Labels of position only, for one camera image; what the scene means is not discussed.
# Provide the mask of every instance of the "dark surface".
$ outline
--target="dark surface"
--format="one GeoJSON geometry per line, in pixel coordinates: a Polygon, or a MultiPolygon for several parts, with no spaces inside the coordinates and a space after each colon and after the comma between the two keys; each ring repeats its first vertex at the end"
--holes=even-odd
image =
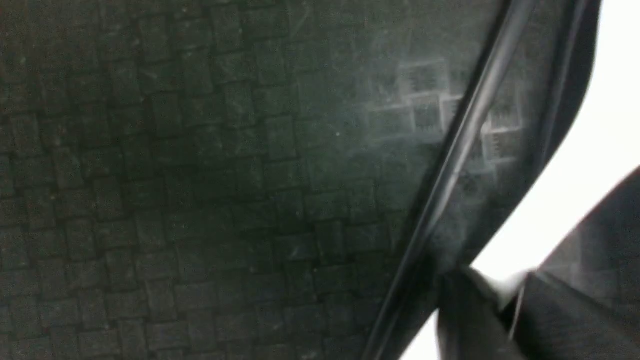
{"type": "Polygon", "coordinates": [[[529,274],[514,339],[529,359],[637,359],[637,332],[563,281],[529,274]]]}
{"type": "MultiPolygon", "coordinates": [[[[357,358],[499,5],[3,1],[0,358],[357,358]]],[[[522,191],[560,7],[536,9],[442,268],[522,191]]]]}

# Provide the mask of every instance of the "checkered pattern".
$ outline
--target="checkered pattern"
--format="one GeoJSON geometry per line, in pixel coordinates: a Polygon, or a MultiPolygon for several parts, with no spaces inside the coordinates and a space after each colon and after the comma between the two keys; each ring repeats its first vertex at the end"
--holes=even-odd
{"type": "MultiPolygon", "coordinates": [[[[356,358],[497,8],[446,3],[3,1],[0,358],[356,358]]],[[[521,70],[440,245],[517,163],[521,70]]]]}

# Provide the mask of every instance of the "black plastic trim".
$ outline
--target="black plastic trim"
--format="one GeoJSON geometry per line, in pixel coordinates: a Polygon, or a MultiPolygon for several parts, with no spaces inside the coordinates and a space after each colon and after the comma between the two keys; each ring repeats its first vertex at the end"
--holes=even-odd
{"type": "Polygon", "coordinates": [[[477,77],[470,85],[465,101],[447,135],[437,170],[434,176],[429,178],[430,193],[372,328],[362,355],[363,360],[379,360],[382,357],[412,288],[420,278],[425,277],[425,274],[420,274],[418,270],[426,258],[430,236],[447,207],[462,167],[537,2],[512,0],[506,3],[504,17],[498,22],[500,25],[491,37],[483,61],[479,63],[477,77]]]}

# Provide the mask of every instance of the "black material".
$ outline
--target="black material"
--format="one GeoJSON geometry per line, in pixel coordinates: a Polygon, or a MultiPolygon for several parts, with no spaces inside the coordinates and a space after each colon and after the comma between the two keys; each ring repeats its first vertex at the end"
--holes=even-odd
{"type": "Polygon", "coordinates": [[[524,286],[515,339],[530,359],[640,359],[640,336],[589,297],[539,272],[524,286]]]}
{"type": "Polygon", "coordinates": [[[568,5],[540,127],[535,177],[560,146],[584,100],[593,68],[599,13],[600,0],[576,0],[568,5]]]}
{"type": "Polygon", "coordinates": [[[377,360],[382,356],[413,285],[418,277],[425,277],[416,270],[426,256],[429,237],[446,208],[536,3],[536,0],[521,0],[506,5],[501,25],[480,63],[478,76],[449,131],[439,166],[430,179],[431,193],[371,331],[363,360],[377,360]]]}
{"type": "Polygon", "coordinates": [[[442,359],[525,359],[517,344],[509,340],[493,295],[471,269],[457,270],[444,277],[438,315],[442,359]]]}

